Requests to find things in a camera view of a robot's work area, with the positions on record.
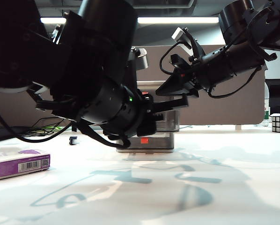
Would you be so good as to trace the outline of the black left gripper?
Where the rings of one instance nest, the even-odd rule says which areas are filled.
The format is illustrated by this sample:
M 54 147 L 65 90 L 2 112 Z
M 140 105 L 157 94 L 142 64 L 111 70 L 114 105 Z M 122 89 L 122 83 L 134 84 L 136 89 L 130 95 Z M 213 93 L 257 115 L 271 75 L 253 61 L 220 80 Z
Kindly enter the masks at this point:
M 140 121 L 136 127 L 138 137 L 154 135 L 157 131 L 156 122 L 164 120 L 163 112 L 177 110 L 189 105 L 186 95 L 183 95 L 180 99 L 158 103 L 154 101 L 154 97 L 149 92 L 138 89 L 138 93 L 140 94 L 140 114 L 138 117 Z

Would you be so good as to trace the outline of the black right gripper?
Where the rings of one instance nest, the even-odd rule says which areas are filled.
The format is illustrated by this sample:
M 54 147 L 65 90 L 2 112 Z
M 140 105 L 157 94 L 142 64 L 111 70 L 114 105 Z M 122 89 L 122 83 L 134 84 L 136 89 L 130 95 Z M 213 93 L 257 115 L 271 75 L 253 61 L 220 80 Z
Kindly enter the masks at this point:
M 209 53 L 198 59 L 190 57 L 192 64 L 189 64 L 178 54 L 170 56 L 171 64 L 175 67 L 165 83 L 155 92 L 158 96 L 192 96 L 199 97 L 199 90 L 204 89 L 211 94 L 215 87 L 214 82 L 208 77 L 211 65 L 214 63 L 215 54 Z

